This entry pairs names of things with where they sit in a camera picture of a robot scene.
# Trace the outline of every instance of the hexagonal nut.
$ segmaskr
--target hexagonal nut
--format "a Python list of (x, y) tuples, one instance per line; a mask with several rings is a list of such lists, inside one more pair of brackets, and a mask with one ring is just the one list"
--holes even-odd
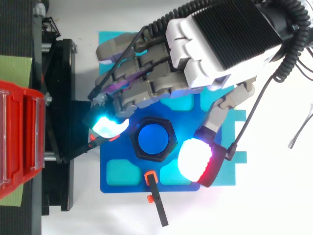
[[(162, 126), (169, 136), (167, 146), (162, 152), (157, 154), (146, 153), (145, 151), (142, 150), (142, 148), (139, 145), (138, 139), (140, 131), (145, 126), (151, 124), (158, 124)], [(145, 117), (142, 120), (140, 120), (136, 128), (132, 131), (131, 139), (134, 146), (134, 151), (138, 158), (159, 163), (163, 162), (178, 144), (171, 121), (160, 117)]]

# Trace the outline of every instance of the clear plastic lid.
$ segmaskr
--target clear plastic lid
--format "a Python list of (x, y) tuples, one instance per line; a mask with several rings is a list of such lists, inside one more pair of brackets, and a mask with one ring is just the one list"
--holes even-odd
[(6, 106), (8, 95), (10, 95), (9, 91), (0, 90), (0, 187), (8, 183), (6, 172)]
[(43, 168), (45, 165), (45, 99), (34, 99), (36, 100), (34, 169), (38, 170), (40, 168)]

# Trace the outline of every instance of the coiled cable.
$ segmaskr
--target coiled cable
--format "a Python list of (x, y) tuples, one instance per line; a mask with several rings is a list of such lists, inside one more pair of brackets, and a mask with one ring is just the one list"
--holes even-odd
[(299, 29), (294, 33), (283, 62), (272, 76), (274, 81), (282, 83), (295, 67), (307, 43), (309, 38), (310, 17), (305, 7), (297, 0), (274, 0), (273, 2), (287, 14), (293, 24), (299, 26)]
[(148, 25), (148, 32), (151, 38), (156, 38), (161, 34), (164, 34), (167, 29), (167, 25), (172, 19), (186, 18), (187, 16), (195, 13), (196, 11), (208, 6), (212, 6), (218, 0), (194, 0), (187, 4), (180, 6), (177, 9), (169, 12), (165, 16), (157, 19), (153, 23)]
[(283, 59), (283, 62), (280, 64), (280, 66), (262, 88), (262, 91), (255, 101), (253, 108), (247, 120), (245, 121), (240, 133), (236, 137), (235, 141), (228, 148), (228, 153), (235, 152), (237, 144), (243, 133), (245, 132), (248, 124), (250, 123), (250, 120), (271, 80), (274, 80), (278, 83), (282, 83), (286, 80), (293, 68), (296, 66), (296, 63), (301, 56), (301, 52), (303, 52), (309, 38), (310, 17), (308, 16), (308, 12), (307, 10), (305, 10), (305, 7), (301, 5), (301, 2), (297, 0), (273, 0), (272, 3), (284, 10), (291, 22), (293, 24), (297, 24), (299, 26), (299, 29), (294, 33), (294, 37), (289, 45), (287, 54)]

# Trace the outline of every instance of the cyan glowing light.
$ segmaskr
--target cyan glowing light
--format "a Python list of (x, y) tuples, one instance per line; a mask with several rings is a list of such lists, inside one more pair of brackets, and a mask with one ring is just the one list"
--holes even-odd
[(126, 119), (123, 123), (117, 124), (115, 121), (109, 120), (107, 117), (101, 117), (93, 126), (93, 131), (103, 138), (113, 138), (118, 136), (127, 129), (129, 120)]
[(189, 139), (182, 143), (178, 155), (178, 168), (187, 180), (197, 182), (203, 175), (210, 158), (211, 147), (198, 139)]

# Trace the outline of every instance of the black bracket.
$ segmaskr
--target black bracket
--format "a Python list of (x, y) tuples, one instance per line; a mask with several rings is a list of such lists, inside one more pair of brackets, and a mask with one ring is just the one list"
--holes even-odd
[(167, 221), (165, 210), (164, 210), (163, 203), (161, 200), (160, 192), (157, 187), (155, 176), (154, 174), (149, 174), (147, 178), (148, 178), (149, 186), (151, 189), (153, 201), (156, 204), (157, 213), (160, 217), (162, 227), (165, 227), (168, 225), (168, 221)]

